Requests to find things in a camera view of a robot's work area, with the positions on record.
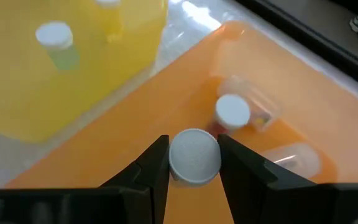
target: table surface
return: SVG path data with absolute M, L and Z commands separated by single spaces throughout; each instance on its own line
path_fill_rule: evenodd
M 30 168 L 39 159 L 45 157 L 51 150 L 61 145 L 61 143 L 72 137 L 107 109 L 114 106 L 128 93 L 157 74 L 225 21 L 239 20 L 250 23 L 283 48 L 296 55 L 300 60 L 327 75 L 338 85 L 341 85 L 358 97 L 357 82 L 325 62 L 321 57 L 311 53 L 308 49 L 269 23 L 263 21 L 254 13 L 243 8 L 240 4 L 232 0 L 168 1 L 167 25 L 163 31 L 158 55 L 153 65 L 140 72 L 120 87 L 120 89 L 106 96 L 94 108 L 85 112 L 48 141 L 39 144 L 27 144 L 0 136 L 0 187 L 24 170 Z

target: orange plastic bin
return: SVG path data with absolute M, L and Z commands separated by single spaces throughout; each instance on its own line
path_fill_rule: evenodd
M 358 182 L 358 98 L 257 30 L 229 22 L 6 187 L 101 185 L 161 134 L 207 127 L 229 75 L 250 80 L 282 108 L 266 132 L 245 127 L 234 139 L 259 153 L 307 142 L 323 161 L 313 181 Z M 165 223 L 232 223 L 219 176 L 196 189 L 170 185 Z

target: floor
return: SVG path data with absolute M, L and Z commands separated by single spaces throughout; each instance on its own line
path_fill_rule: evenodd
M 358 37 L 349 28 L 355 15 L 328 0 L 268 0 L 358 57 Z
M 85 112 L 74 122 L 59 131 L 51 139 L 39 144 L 27 144 L 14 139 L 0 136 L 0 187 L 13 179 L 26 169 L 29 169 L 38 160 L 48 155 L 57 146 L 61 145 L 76 132 L 103 114 L 108 108 L 114 106 L 130 92 L 154 76 L 166 67 L 190 47 L 197 44 L 203 37 L 217 29 L 221 23 L 230 20 L 240 20 L 250 23 L 253 27 L 274 40 L 277 44 L 296 55 L 315 70 L 327 75 L 343 88 L 351 91 L 358 97 L 358 83 L 340 72 L 337 68 L 325 62 L 321 57 L 313 54 L 308 49 L 289 38 L 283 32 L 274 28 L 271 24 L 262 20 L 246 8 L 233 0 L 167 0 L 169 3 L 168 21 L 163 32 L 158 56 L 153 65 L 129 80 L 120 89 L 113 91 L 105 99 L 96 104 L 94 108 Z M 298 5 L 298 13 L 305 6 Z M 312 18 L 313 13 L 305 13 L 306 17 Z M 341 20 L 346 22 L 351 15 L 343 15 Z M 341 29 L 347 29 L 343 23 Z M 354 41 L 352 47 L 358 50 L 355 36 L 346 37 Z

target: orange tray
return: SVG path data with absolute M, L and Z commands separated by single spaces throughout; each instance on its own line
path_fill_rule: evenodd
M 245 127 L 234 139 L 257 152 L 307 142 L 323 158 L 313 181 L 358 181 L 358 99 L 257 30 L 229 22 L 6 187 L 97 187 L 161 134 L 207 127 L 216 89 L 233 74 L 283 111 L 266 132 Z M 165 223 L 232 223 L 219 176 L 196 189 L 170 185 Z

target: yellow container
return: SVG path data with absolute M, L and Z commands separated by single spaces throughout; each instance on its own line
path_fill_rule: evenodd
M 155 58 L 166 0 L 0 0 L 0 133 L 42 141 Z M 70 26 L 79 59 L 58 69 L 35 37 L 44 23 Z

